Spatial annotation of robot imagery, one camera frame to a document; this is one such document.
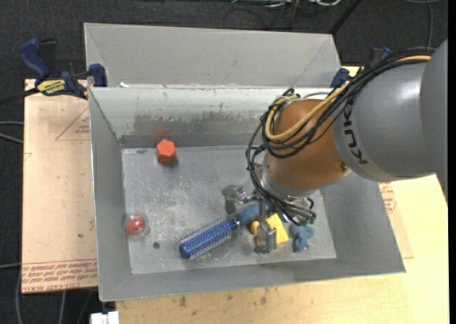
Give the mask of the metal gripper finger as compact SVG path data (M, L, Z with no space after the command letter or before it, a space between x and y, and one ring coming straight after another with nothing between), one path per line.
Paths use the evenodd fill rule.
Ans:
M277 248L276 243L277 230L271 228L266 222L260 222L257 227L256 254L270 254Z
M238 205L247 204L249 195L243 185L229 185L222 189L224 197L224 208L226 213L233 214L237 210Z

